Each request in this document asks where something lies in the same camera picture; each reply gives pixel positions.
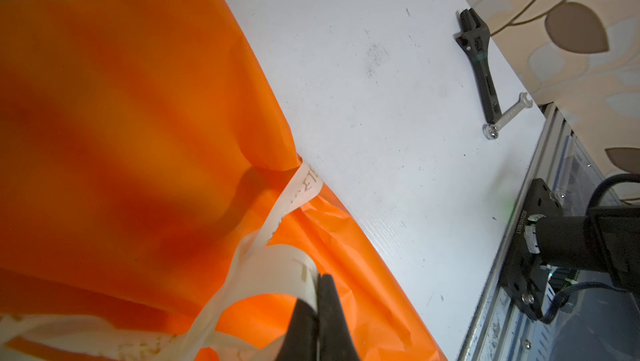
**screw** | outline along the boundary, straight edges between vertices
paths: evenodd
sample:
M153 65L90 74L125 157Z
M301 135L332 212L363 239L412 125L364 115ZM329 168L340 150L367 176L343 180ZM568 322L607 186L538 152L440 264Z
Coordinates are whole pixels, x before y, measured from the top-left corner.
M534 297L532 293L524 292L522 293L522 302L524 304L533 304Z

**white table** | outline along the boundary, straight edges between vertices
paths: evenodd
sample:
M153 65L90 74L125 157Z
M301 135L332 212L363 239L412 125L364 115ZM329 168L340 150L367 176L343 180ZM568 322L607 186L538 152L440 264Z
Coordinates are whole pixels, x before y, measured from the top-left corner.
M227 0L291 126L449 359L458 356L544 117L482 133L453 36L465 0ZM498 48L504 110L525 91Z

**orange wrapping paper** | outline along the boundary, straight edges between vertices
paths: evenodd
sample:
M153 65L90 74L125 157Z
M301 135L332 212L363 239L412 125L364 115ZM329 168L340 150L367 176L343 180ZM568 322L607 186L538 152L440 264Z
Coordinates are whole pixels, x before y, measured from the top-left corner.
M0 15L0 312L184 333L300 164L233 14L224 0L0 0ZM272 243L335 278L363 360L445 359L326 186ZM293 303L240 302L218 330L263 347Z

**wallpaper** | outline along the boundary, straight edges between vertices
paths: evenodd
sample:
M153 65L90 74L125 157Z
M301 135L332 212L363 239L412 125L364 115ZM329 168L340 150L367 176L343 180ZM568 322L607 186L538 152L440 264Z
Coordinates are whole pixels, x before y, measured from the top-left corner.
M640 173L640 0L467 2L534 100L556 103L603 174ZM640 185L616 192L640 204Z

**black cable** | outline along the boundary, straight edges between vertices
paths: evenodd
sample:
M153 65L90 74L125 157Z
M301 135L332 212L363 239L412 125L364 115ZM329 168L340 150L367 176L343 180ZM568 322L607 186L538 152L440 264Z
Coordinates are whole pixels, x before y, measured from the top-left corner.
M571 295L571 293L573 292L584 289L608 289L622 293L628 293L628 290L619 289L617 287L609 286L600 282L576 283L575 285L565 287L564 289L556 293L554 299L551 301L551 305L549 305L547 313L544 317L540 318L540 322L549 325L556 318L558 311L564 305L564 301L569 299L569 295Z
M593 191L591 198L589 199L589 205L587 209L596 207L602 201L604 194L618 183L635 182L640 183L640 175L636 173L620 173L619 175L613 175L601 181L596 190Z

